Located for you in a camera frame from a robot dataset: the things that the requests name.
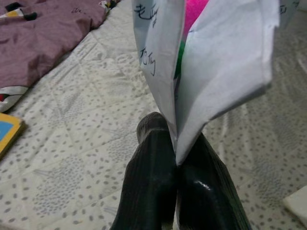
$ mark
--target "white patterned bedsheet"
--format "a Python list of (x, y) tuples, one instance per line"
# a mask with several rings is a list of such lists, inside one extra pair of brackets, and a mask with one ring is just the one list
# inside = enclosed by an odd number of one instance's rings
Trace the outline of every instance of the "white patterned bedsheet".
[[(157, 111), (131, 15), (123, 0), (10, 111), (28, 128), (0, 162), (0, 230), (111, 226), (135, 128)], [(307, 184), (306, 20), (278, 34), (268, 94), (204, 129), (254, 229), (302, 229), (281, 199)]]

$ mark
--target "purple blanket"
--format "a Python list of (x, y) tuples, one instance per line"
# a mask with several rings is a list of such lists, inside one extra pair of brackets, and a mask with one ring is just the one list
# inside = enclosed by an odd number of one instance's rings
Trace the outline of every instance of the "purple blanket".
[(0, 1), (0, 112), (106, 18), (114, 1)]

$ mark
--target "white paper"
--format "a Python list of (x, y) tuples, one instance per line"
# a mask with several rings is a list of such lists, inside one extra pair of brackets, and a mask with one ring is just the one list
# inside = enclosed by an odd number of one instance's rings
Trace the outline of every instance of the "white paper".
[[(177, 164), (208, 121), (264, 92), (272, 80), (273, 33), (279, 23), (278, 0), (209, 1), (189, 31), (175, 101), (184, 8), (184, 0), (133, 2), (141, 68), (168, 122)], [(155, 75), (147, 63), (151, 52)]]

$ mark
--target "bed sheet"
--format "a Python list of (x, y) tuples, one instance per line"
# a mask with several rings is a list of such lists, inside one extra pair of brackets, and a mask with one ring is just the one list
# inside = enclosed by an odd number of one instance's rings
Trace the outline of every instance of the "bed sheet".
[[(307, 32), (275, 41), (268, 93), (210, 122), (253, 229), (302, 229), (282, 199), (307, 184)], [(139, 68), (131, 0), (10, 111), (28, 124), (0, 162), (0, 230), (107, 230), (139, 120), (157, 107)]]

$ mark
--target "book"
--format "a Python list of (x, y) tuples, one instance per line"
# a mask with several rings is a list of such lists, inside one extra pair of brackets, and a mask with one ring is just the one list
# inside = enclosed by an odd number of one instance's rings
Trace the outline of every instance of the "book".
[(23, 120), (0, 113), (0, 159), (24, 128)]

